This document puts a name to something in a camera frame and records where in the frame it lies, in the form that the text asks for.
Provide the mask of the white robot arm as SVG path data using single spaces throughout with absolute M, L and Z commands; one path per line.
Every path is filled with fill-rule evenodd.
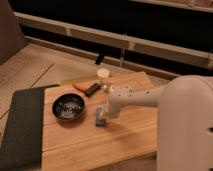
M 104 112 L 116 116 L 128 105 L 158 109 L 157 171 L 213 171 L 213 77 L 181 76 L 138 92 L 112 88 Z

